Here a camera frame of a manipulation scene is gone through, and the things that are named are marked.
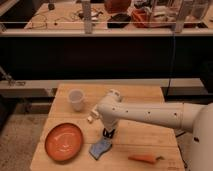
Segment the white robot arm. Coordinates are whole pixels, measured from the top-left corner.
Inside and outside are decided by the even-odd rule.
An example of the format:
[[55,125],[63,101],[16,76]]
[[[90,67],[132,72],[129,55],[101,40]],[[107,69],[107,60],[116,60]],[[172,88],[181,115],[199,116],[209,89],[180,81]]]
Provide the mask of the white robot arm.
[[110,90],[97,111],[108,132],[124,119],[192,133],[187,171],[213,171],[213,103],[126,103]]

